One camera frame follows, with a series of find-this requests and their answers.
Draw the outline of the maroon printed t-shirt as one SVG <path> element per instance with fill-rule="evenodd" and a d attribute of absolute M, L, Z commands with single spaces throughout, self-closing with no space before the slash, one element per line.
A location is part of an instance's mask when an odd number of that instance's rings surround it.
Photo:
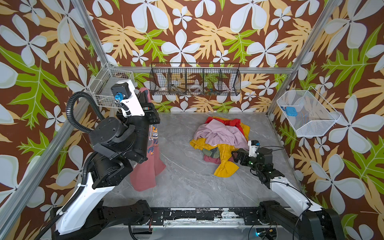
<path fill-rule="evenodd" d="M 135 191 L 142 192 L 157 186 L 156 177 L 165 170 L 166 165 L 160 159 L 158 126 L 150 125 L 147 147 L 147 160 L 137 164 L 130 174 Z"/>

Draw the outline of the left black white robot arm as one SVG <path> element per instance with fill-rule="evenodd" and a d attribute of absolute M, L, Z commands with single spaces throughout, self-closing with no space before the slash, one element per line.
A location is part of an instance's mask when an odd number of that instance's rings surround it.
<path fill-rule="evenodd" d="M 80 124 L 74 117 L 74 106 L 84 98 L 100 119 L 95 129 Z M 89 135 L 93 152 L 85 160 L 81 183 L 67 203 L 51 212 L 51 220 L 40 230 L 37 239 L 52 231 L 54 240 L 89 240 L 103 229 L 125 225 L 144 225 L 152 218 L 152 209 L 145 200 L 122 207 L 106 207 L 103 197 L 133 172 L 132 162 L 148 160 L 150 128 L 160 117 L 150 100 L 148 89 L 138 94 L 143 116 L 103 117 L 92 96 L 74 93 L 67 103 L 67 118 L 77 130 Z"/>

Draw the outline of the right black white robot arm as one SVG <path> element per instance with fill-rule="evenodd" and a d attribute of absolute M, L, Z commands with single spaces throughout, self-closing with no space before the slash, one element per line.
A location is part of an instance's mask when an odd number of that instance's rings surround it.
<path fill-rule="evenodd" d="M 232 152 L 235 163 L 248 167 L 252 175 L 269 190 L 282 198 L 291 211 L 277 201 L 260 202 L 257 217 L 265 225 L 277 224 L 297 240 L 343 240 L 345 239 L 340 216 L 336 211 L 323 208 L 310 200 L 302 191 L 274 168 L 273 150 L 251 145 L 248 150 Z"/>

